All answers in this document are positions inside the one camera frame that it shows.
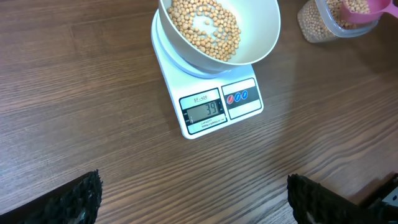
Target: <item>clear container of beans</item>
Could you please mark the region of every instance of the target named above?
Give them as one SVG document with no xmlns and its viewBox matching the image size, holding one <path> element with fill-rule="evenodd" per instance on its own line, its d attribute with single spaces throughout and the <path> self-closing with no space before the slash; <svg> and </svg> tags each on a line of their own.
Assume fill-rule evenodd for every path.
<svg viewBox="0 0 398 224">
<path fill-rule="evenodd" d="M 301 31 L 310 43 L 319 43 L 337 38 L 350 38 L 372 30 L 378 21 L 367 24 L 352 24 L 340 19 L 343 0 L 309 0 L 298 12 Z"/>
</svg>

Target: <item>bowl rim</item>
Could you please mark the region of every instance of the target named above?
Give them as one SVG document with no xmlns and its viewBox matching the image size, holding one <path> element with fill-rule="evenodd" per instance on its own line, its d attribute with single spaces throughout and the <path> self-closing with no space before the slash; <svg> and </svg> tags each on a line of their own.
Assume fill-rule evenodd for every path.
<svg viewBox="0 0 398 224">
<path fill-rule="evenodd" d="M 276 7 L 277 7 L 277 10 L 278 10 L 278 23 L 279 23 L 279 25 L 278 25 L 278 34 L 277 34 L 277 37 L 276 37 L 276 39 L 275 39 L 274 44 L 273 44 L 272 47 L 269 49 L 269 51 L 268 51 L 266 54 L 264 54 L 262 57 L 260 57 L 260 58 L 258 58 L 258 59 L 256 59 L 256 60 L 254 60 L 254 61 L 252 61 L 252 62 L 246 62 L 246 63 L 231 63 L 231 62 L 224 62 L 224 61 L 219 60 L 219 59 L 217 59 L 217 58 L 210 57 L 209 55 L 203 53 L 202 51 L 200 51 L 199 49 L 197 49 L 195 46 L 193 46 L 193 44 L 192 44 L 191 42 L 187 41 L 186 38 L 180 33 L 180 31 L 177 30 L 176 26 L 174 25 L 173 21 L 171 20 L 171 18 L 170 18 L 170 16 L 169 16 L 169 13 L 167 12 L 167 10 L 166 10 L 166 8 L 165 8 L 165 6 L 164 6 L 163 0 L 159 0 L 159 2 L 160 2 L 160 5 L 162 6 L 163 12 L 165 13 L 165 15 L 167 15 L 166 17 L 167 17 L 167 19 L 169 20 L 169 22 L 171 23 L 173 29 L 177 32 L 177 34 L 178 34 L 186 43 L 188 43 L 188 44 L 189 44 L 192 48 L 194 48 L 197 52 L 199 52 L 199 53 L 201 53 L 202 55 L 208 57 L 209 59 L 212 59 L 212 60 L 214 60 L 214 61 L 216 61 L 216 62 L 221 62 L 221 63 L 223 63 L 223 64 L 225 64 L 225 65 L 241 66 L 241 65 L 251 65 L 251 64 L 253 64 L 253 63 L 256 63 L 256 62 L 262 60 L 263 58 L 265 58 L 267 55 L 269 55 L 269 53 L 275 48 L 275 45 L 276 45 L 276 43 L 277 43 L 278 40 L 279 40 L 279 36 L 280 36 L 280 26 L 281 26 L 281 24 L 280 24 L 280 23 L 281 23 L 281 22 L 280 22 L 280 9 L 279 9 L 279 5 L 278 5 L 277 0 L 274 0 L 274 2 L 275 2 L 275 4 L 276 4 Z"/>
</svg>

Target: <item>wooden table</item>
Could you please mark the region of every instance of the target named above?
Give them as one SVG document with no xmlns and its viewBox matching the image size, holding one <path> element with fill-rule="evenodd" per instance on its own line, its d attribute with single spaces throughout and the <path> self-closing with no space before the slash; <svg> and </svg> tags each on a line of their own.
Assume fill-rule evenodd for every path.
<svg viewBox="0 0 398 224">
<path fill-rule="evenodd" d="M 358 203 L 398 172 L 398 21 L 306 42 L 282 0 L 255 117 L 190 141 L 150 40 L 157 1 L 0 2 L 0 214 L 95 169 L 97 223 L 292 223 L 288 174 Z"/>
</svg>

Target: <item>red button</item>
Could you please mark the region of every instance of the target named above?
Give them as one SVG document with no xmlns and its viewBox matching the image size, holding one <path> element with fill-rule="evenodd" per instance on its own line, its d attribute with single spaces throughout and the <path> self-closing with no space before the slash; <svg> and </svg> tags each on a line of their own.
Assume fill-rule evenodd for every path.
<svg viewBox="0 0 398 224">
<path fill-rule="evenodd" d="M 230 96 L 228 97 L 228 99 L 226 100 L 226 102 L 227 102 L 228 104 L 233 103 L 233 102 L 234 102 L 234 96 L 233 96 L 233 95 L 230 95 Z"/>
</svg>

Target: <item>scoop handle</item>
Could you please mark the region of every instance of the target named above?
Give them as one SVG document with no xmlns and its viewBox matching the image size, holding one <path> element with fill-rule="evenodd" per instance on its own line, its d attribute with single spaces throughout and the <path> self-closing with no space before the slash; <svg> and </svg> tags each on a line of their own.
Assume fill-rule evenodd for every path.
<svg viewBox="0 0 398 224">
<path fill-rule="evenodd" d="M 388 12 L 389 14 L 395 16 L 396 18 L 398 18 L 398 7 L 396 7 L 392 1 L 390 3 L 390 5 L 388 5 L 384 10 L 384 12 Z"/>
</svg>

